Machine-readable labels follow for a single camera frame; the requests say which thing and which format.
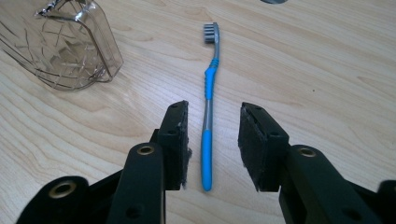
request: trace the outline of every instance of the toothbrush handle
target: toothbrush handle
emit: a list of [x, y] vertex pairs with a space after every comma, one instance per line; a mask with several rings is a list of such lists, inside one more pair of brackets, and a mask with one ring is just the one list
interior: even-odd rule
[[213, 90], [219, 59], [214, 58], [205, 71], [205, 117], [201, 143], [201, 174], [202, 186], [205, 191], [212, 189], [212, 120], [213, 120]]
[[212, 131], [202, 133], [202, 186], [205, 191], [212, 189]]

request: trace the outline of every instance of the toothbrush head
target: toothbrush head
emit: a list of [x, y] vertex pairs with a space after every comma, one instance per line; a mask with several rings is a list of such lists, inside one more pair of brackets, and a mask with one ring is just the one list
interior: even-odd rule
[[206, 44], [219, 43], [220, 33], [218, 24], [216, 22], [213, 22], [213, 24], [204, 25], [204, 38]]

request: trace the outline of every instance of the blue toothbrush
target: blue toothbrush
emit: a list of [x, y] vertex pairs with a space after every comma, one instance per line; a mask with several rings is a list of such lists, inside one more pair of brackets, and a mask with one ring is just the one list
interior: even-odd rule
[[215, 43], [215, 56], [205, 71], [205, 116], [202, 130], [201, 144], [201, 174], [202, 186], [205, 191], [212, 189], [212, 126], [213, 126], [213, 89], [215, 87], [215, 75], [219, 66], [219, 27], [216, 22], [204, 25], [204, 37], [206, 44]]

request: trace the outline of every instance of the wood grain surface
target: wood grain surface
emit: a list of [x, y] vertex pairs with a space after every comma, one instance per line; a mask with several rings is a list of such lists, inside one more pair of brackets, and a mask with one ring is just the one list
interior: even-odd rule
[[[264, 107], [290, 143], [321, 150], [347, 180], [396, 179], [396, 1], [97, 0], [124, 64], [110, 83], [47, 87], [0, 52], [0, 223], [14, 223], [51, 180], [92, 184], [123, 167], [166, 108], [187, 100], [192, 158], [168, 191], [167, 223], [284, 223], [278, 193], [256, 192], [237, 136], [242, 102]], [[221, 34], [213, 189], [201, 187], [203, 25]]]

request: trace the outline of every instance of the clear plastic container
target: clear plastic container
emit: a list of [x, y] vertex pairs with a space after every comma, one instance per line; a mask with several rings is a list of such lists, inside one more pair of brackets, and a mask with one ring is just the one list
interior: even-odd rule
[[109, 82], [123, 63], [92, 0], [0, 0], [0, 48], [62, 91]]

